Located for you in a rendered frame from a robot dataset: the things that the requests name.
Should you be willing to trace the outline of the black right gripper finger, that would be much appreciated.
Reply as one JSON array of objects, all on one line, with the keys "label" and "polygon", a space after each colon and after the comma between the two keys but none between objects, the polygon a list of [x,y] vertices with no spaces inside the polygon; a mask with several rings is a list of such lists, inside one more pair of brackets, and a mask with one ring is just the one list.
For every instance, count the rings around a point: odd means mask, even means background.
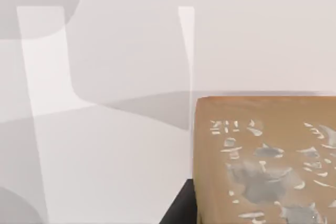
[{"label": "black right gripper finger", "polygon": [[197,224],[194,182],[187,179],[159,224]]}]

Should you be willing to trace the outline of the brown book with grey print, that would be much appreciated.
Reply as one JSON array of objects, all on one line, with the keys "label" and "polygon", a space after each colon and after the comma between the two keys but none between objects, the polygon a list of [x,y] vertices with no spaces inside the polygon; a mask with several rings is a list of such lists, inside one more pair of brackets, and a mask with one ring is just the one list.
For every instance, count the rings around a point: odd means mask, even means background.
[{"label": "brown book with grey print", "polygon": [[200,98],[193,150],[197,224],[336,224],[336,97]]}]

